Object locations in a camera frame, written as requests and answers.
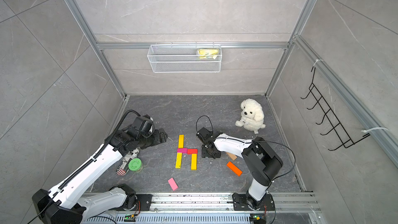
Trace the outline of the red block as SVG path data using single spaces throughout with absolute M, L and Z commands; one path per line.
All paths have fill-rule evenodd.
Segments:
M 187 149 L 187 154 L 197 154 L 198 153 L 198 149 L 195 148 L 191 148 L 191 149 Z

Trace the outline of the natural wood block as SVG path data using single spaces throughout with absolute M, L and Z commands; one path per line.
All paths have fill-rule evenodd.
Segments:
M 228 153 L 228 152 L 227 152 L 226 154 L 227 154 L 227 156 L 228 156 L 230 159 L 232 159 L 233 161 L 237 159 L 237 156 L 234 155 L 234 154 L 231 154 L 231 153 Z

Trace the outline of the magenta block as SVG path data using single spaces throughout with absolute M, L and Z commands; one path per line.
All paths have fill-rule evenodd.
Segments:
M 187 148 L 178 148 L 178 149 L 177 149 L 177 152 L 178 152 L 178 153 L 187 153 L 187 152 L 188 152 L 188 149 L 187 149 Z

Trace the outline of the lime yellow long block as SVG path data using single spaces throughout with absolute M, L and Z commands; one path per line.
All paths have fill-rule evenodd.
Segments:
M 175 168 L 180 169 L 182 164 L 182 153 L 178 152 L 177 157 L 176 157 L 176 163 L 175 163 Z

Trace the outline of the orange block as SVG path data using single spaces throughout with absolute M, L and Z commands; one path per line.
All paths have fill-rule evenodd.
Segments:
M 236 165 L 234 165 L 232 162 L 228 162 L 227 163 L 227 167 L 234 172 L 237 176 L 241 176 L 242 175 L 242 170 L 240 170 Z

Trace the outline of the pink block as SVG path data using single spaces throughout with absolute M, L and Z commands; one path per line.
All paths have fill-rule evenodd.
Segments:
M 168 180 L 168 184 L 170 185 L 172 191 L 175 191 L 176 189 L 178 189 L 178 185 L 176 184 L 176 182 L 173 178 L 170 178 Z

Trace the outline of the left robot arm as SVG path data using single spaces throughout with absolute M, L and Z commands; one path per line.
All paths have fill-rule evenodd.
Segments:
M 113 164 L 129 152 L 167 141 L 163 128 L 156 129 L 149 115 L 127 110 L 113 132 L 89 159 L 50 190 L 40 189 L 32 197 L 37 218 L 45 224 L 79 224 L 107 210 L 139 209 L 134 189 L 126 184 L 84 197 L 86 190 Z

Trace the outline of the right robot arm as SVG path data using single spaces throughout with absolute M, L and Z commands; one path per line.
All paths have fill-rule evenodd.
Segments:
M 229 136 L 221 131 L 208 130 L 205 127 L 197 131 L 197 137 L 203 143 L 202 157 L 220 158 L 222 152 L 231 153 L 243 158 L 251 176 L 252 183 L 245 194 L 234 193 L 232 195 L 235 211 L 275 211 L 275 202 L 269 188 L 274 180 L 291 173 L 296 166 L 296 157 L 288 146 L 266 141 L 261 137 L 253 140 L 244 140 Z M 287 148 L 293 155 L 292 168 L 279 175 L 284 166 L 282 158 L 270 146 L 270 143 Z

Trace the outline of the green lid jar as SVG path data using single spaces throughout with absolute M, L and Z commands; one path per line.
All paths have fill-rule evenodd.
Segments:
M 128 169 L 132 172 L 140 172 L 143 169 L 143 163 L 140 158 L 131 159 L 128 164 Z

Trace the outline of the newspaper print can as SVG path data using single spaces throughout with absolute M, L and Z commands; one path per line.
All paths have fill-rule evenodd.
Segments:
M 133 151 L 129 151 L 122 159 L 120 165 L 116 169 L 116 173 L 119 176 L 124 176 L 129 171 L 129 163 L 131 160 L 138 157 L 140 150 L 138 148 Z

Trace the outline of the white plush dog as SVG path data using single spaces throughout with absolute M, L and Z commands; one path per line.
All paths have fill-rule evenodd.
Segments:
M 264 112 L 260 103 L 253 99 L 246 99 L 241 102 L 240 107 L 241 118 L 235 122 L 237 127 L 243 127 L 248 131 L 259 133 L 260 129 L 264 129 Z

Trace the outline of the yellow sponge in basket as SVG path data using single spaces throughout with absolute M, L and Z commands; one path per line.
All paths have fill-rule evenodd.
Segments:
M 217 59 L 220 55 L 219 49 L 198 49 L 197 56 L 199 59 Z

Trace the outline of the metal base rail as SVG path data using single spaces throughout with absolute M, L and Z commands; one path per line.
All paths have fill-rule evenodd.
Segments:
M 233 193 L 151 193 L 139 195 L 133 210 L 101 211 L 84 224 L 324 224 L 314 194 L 266 194 L 258 210 Z

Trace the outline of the black wall hook rack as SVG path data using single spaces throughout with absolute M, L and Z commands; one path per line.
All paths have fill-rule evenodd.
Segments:
M 319 108 L 322 111 L 322 119 L 320 122 L 315 122 L 316 125 L 321 126 L 324 122 L 327 122 L 330 125 L 328 132 L 320 133 L 321 136 L 328 136 L 330 133 L 334 133 L 338 138 L 339 145 L 335 148 L 328 148 L 328 151 L 336 151 L 340 148 L 350 148 L 355 144 L 369 138 L 371 135 L 369 133 L 365 133 L 359 140 L 355 141 L 350 134 L 347 132 L 346 128 L 343 126 L 342 122 L 338 118 L 335 113 L 335 110 L 330 106 L 325 97 L 322 95 L 320 90 L 315 85 L 315 71 L 316 68 L 312 67 L 312 79 L 311 83 L 308 87 L 307 95 L 304 97 L 300 97 L 302 100 L 308 99 L 311 96 L 315 102 L 312 107 L 307 107 L 308 111 L 314 110 L 315 108 Z

